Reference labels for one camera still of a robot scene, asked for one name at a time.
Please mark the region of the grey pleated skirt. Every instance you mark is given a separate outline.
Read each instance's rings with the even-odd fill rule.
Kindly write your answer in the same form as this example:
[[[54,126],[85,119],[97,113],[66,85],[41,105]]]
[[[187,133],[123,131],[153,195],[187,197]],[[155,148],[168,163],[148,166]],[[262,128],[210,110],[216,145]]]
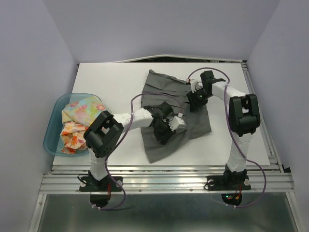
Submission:
[[[141,128],[144,150],[150,163],[157,162],[180,150],[190,140],[203,137],[211,133],[210,119],[206,106],[195,112],[190,112],[186,94],[191,87],[184,80],[149,70],[142,92],[161,92],[172,95],[173,98],[162,95],[143,95],[141,107],[155,106],[167,102],[172,106],[174,113],[183,108],[184,129],[177,129],[166,145],[161,145],[154,136],[153,129]]]

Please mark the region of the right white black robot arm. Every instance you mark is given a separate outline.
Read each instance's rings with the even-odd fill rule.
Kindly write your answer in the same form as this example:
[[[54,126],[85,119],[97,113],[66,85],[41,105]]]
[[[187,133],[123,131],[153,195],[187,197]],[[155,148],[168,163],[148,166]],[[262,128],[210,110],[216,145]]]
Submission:
[[[201,68],[200,80],[186,79],[191,91],[187,94],[190,111],[202,108],[210,97],[224,102],[227,128],[232,139],[230,155],[222,175],[207,177],[208,190],[250,189],[246,162],[249,144],[260,126],[258,99],[255,94],[240,92],[229,85],[230,79],[215,78],[213,68]]]

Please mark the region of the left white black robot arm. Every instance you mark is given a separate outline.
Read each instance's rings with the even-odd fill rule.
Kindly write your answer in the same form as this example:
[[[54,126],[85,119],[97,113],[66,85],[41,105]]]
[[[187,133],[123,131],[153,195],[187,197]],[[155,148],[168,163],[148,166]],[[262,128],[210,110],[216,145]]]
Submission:
[[[90,155],[88,176],[80,182],[96,190],[105,189],[111,182],[107,161],[112,152],[122,143],[128,132],[138,128],[152,128],[155,139],[162,145],[185,125],[183,114],[175,114],[173,108],[163,102],[156,106],[146,106],[131,113],[111,114],[101,112],[84,133]]]

